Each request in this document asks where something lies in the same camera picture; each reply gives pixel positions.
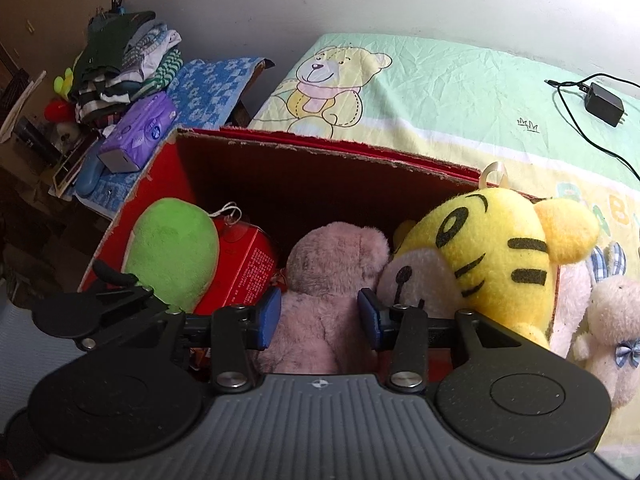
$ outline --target plaid bow tie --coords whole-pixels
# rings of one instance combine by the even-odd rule
[[[626,362],[631,362],[633,368],[640,365],[640,337],[635,340],[623,341],[616,346],[616,364],[622,368]]]

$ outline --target plaid bunny ear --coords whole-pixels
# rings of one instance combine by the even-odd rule
[[[609,271],[607,270],[607,263],[604,259],[604,253],[598,246],[595,246],[591,251],[589,262],[591,264],[590,271],[592,285],[601,282],[609,275]]]
[[[624,274],[626,272],[626,255],[625,251],[618,242],[611,242],[606,249],[607,270],[609,276],[616,274]]]

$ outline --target stack of clothes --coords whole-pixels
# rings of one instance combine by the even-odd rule
[[[136,100],[165,88],[182,66],[180,34],[151,10],[98,13],[74,67],[69,100],[76,119],[98,129],[117,123]]]

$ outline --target black cable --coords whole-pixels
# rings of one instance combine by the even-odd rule
[[[636,86],[638,88],[640,88],[640,84],[638,83],[634,83],[633,81],[627,81],[626,79],[620,79],[618,77],[614,77],[612,75],[609,74],[605,74],[605,73],[597,73],[597,74],[593,74],[590,75],[589,77],[586,77],[584,79],[582,79],[581,81],[565,81],[563,83],[559,83],[557,81],[553,81],[551,79],[546,80],[545,82],[548,85],[553,86],[555,89],[558,90],[558,95],[560,96],[560,99],[562,100],[562,104],[564,105],[564,108],[566,108],[567,113],[569,114],[569,117],[571,117],[571,120],[574,122],[575,125],[575,129],[578,130],[578,133],[580,134],[580,136],[586,140],[591,146],[593,146],[594,148],[600,150],[603,153],[606,153],[609,156],[612,156],[613,158],[616,158],[617,160],[619,160],[622,164],[625,165],[625,167],[631,171],[631,173],[634,174],[634,176],[636,177],[636,179],[638,179],[638,181],[640,182],[640,175],[638,175],[638,172],[634,169],[634,167],[629,163],[628,160],[626,160],[626,158],[618,155],[615,152],[611,152],[609,151],[607,148],[603,148],[602,146],[597,145],[595,142],[593,142],[589,137],[587,137],[583,130],[581,129],[581,127],[578,125],[578,121],[575,120],[574,115],[571,113],[571,110],[569,109],[569,105],[566,103],[566,101],[564,100],[564,96],[562,95],[562,91],[561,88],[562,87],[568,87],[568,86],[577,86],[580,87],[580,90],[586,91],[584,88],[586,88],[584,86],[584,83],[586,81],[588,81],[589,79],[593,79],[594,77],[600,77],[600,76],[604,76],[604,77],[609,77],[611,79],[615,79],[616,81],[620,81],[621,83],[628,83],[629,85],[633,85]]]

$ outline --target black cylinder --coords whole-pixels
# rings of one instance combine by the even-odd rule
[[[62,153],[26,117],[21,117],[14,126],[14,132],[22,142],[36,152],[47,164],[55,166]]]

